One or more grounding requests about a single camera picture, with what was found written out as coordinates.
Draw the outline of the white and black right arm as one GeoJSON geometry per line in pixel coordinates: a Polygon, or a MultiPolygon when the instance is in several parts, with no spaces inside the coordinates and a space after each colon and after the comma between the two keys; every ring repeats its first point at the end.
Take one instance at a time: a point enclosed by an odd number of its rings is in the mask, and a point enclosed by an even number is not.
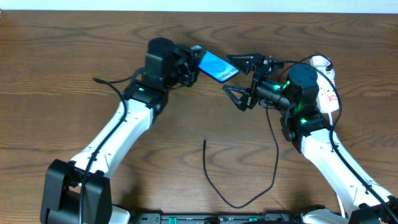
{"type": "Polygon", "coordinates": [[[333,64],[322,54],[300,61],[266,58],[261,54],[228,55],[228,61],[253,78],[249,88],[225,85],[236,107],[245,111],[255,104],[282,113],[282,133],[310,160],[335,191],[341,215],[314,205],[292,216],[299,223],[397,223],[397,197],[379,185],[355,161],[335,132],[342,112],[335,88],[333,64]]]}

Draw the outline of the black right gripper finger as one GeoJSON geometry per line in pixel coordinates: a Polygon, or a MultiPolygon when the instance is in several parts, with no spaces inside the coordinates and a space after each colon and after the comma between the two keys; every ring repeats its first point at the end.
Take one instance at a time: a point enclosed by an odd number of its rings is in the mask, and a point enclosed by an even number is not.
{"type": "Polygon", "coordinates": [[[257,66],[264,63],[265,56],[262,54],[227,55],[226,59],[233,67],[237,68],[244,75],[248,75],[257,66]]]}
{"type": "Polygon", "coordinates": [[[224,85],[222,87],[237,109],[246,111],[250,97],[250,89],[241,86],[224,85]]]}

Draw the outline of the blue Samsung Galaxy smartphone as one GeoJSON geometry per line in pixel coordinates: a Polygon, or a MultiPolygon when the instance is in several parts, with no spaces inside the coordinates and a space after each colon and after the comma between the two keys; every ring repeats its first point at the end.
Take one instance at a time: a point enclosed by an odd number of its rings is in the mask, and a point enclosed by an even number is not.
{"type": "Polygon", "coordinates": [[[230,63],[203,49],[199,45],[194,45],[191,49],[196,53],[202,50],[204,51],[198,69],[218,83],[225,83],[239,73],[239,70],[230,63]]]}

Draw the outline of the white power strip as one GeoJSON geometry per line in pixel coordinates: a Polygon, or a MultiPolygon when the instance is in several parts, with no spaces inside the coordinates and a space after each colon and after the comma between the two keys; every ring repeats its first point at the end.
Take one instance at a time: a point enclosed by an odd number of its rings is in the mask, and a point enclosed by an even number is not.
{"type": "MultiPolygon", "coordinates": [[[[310,65],[321,71],[334,85],[335,71],[328,66],[331,63],[323,56],[317,55],[310,59],[310,65]]],[[[317,106],[321,113],[327,114],[332,113],[339,109],[338,99],[335,91],[329,82],[318,72],[317,83],[319,86],[319,92],[317,96],[317,106]]]]}

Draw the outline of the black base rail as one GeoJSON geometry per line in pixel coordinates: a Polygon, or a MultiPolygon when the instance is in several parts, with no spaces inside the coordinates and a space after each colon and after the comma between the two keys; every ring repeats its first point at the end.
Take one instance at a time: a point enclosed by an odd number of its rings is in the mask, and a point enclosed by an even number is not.
{"type": "Polygon", "coordinates": [[[130,224],[239,224],[239,223],[303,223],[299,215],[268,212],[256,214],[160,214],[135,213],[130,224]]]}

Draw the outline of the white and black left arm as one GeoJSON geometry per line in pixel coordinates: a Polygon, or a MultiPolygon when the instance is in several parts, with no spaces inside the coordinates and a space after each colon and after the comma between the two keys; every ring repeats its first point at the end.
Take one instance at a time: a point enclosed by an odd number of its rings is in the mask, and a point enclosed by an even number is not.
{"type": "Polygon", "coordinates": [[[170,89],[192,86],[205,50],[150,40],[145,65],[137,69],[119,108],[97,137],[70,161],[54,160],[46,171],[41,223],[129,223],[132,213],[114,205],[110,180],[136,140],[165,108],[170,89]]]}

